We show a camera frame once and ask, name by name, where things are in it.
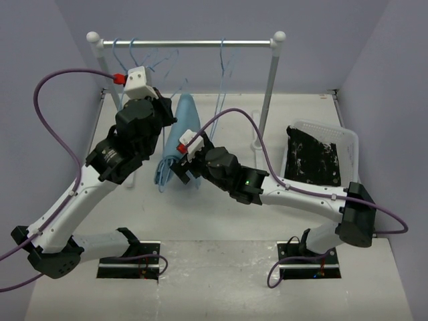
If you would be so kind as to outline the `blue wire hanger holding trousers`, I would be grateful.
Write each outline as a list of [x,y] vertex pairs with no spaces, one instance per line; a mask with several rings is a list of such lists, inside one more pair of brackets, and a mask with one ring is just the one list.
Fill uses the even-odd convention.
[[[182,92],[183,89],[188,85],[188,83],[188,79],[184,78],[181,85],[175,90],[173,94],[170,95],[170,99],[173,99],[176,94]],[[158,186],[158,191],[160,193],[163,193],[165,191],[165,186],[170,180],[171,170],[169,168],[169,165],[171,164],[172,161],[168,157],[162,157],[161,161],[158,164],[158,167],[156,168],[154,183]]]

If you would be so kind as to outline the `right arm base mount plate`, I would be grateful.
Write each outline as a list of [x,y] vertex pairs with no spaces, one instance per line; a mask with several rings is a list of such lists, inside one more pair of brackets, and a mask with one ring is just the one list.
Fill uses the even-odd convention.
[[[290,242],[278,241],[278,259],[298,256],[298,239]],[[341,278],[340,265],[336,248],[327,257],[314,261],[290,260],[279,265],[280,277],[283,280],[315,280]]]

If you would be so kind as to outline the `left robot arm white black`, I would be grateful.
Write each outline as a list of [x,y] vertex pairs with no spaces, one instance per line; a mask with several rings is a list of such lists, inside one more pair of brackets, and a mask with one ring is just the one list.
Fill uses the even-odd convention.
[[171,99],[156,90],[152,98],[128,100],[115,121],[54,205],[30,226],[11,232],[43,276],[58,279],[85,261],[107,258],[130,263],[143,254],[138,238],[125,227],[97,235],[75,233],[93,208],[150,158],[162,129],[177,119]]

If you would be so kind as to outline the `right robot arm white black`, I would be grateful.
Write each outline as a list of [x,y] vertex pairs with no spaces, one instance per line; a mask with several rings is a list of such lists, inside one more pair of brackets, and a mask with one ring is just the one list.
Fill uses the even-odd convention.
[[322,187],[280,179],[261,169],[243,166],[223,146],[215,147],[206,135],[186,131],[177,145],[182,157],[171,170],[183,183],[202,177],[237,202],[281,205],[315,213],[329,220],[303,232],[297,254],[307,263],[343,243],[368,248],[372,245],[375,209],[365,188]]

